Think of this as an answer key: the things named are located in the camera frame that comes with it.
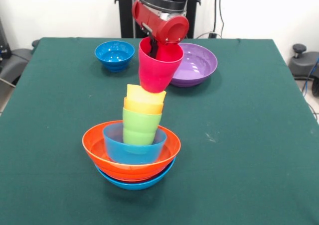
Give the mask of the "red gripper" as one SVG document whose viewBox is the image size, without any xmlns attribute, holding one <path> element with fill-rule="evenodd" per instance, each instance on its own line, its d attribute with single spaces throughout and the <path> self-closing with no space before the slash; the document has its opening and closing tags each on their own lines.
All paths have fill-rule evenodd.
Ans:
<svg viewBox="0 0 319 225">
<path fill-rule="evenodd" d="M 149 56 L 154 59 L 158 53 L 158 42 L 162 44 L 179 43 L 189 30 L 189 22 L 185 16 L 179 13 L 162 13 L 147 7 L 138 0 L 132 6 L 132 15 L 141 29 L 152 35 Z"/>
</svg>

